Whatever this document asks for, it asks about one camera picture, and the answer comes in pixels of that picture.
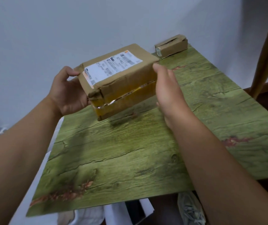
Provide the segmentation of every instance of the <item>small cardboard box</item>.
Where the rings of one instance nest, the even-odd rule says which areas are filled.
[[[104,120],[153,95],[159,59],[137,44],[84,62],[75,68],[98,116]]]
[[[156,53],[161,58],[181,52],[187,48],[188,40],[184,35],[176,35],[155,45]]]

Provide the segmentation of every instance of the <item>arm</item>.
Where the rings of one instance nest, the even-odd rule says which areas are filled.
[[[26,194],[59,119],[87,106],[78,78],[67,81],[78,74],[64,67],[46,98],[0,136],[0,224],[9,223]]]
[[[268,224],[268,192],[192,113],[173,71],[158,64],[156,94],[210,224]]]

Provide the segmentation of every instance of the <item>table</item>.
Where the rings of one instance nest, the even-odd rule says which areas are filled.
[[[268,178],[268,111],[192,46],[160,63],[238,162]],[[155,96],[101,122],[89,106],[64,118],[27,216],[187,190],[193,185]]]

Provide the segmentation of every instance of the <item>large cardboard box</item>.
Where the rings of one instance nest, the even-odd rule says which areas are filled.
[[[84,62],[75,68],[98,120],[104,120],[155,94],[159,59],[137,44]]]
[[[165,58],[188,49],[188,40],[184,35],[179,34],[156,44],[155,49],[160,58]]]

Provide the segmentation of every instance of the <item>person's right hand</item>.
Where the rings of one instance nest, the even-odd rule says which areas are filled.
[[[167,126],[171,128],[171,120],[176,119],[178,114],[190,109],[185,102],[173,71],[157,63],[153,64],[153,69],[158,75],[156,83],[157,105],[164,114]]]

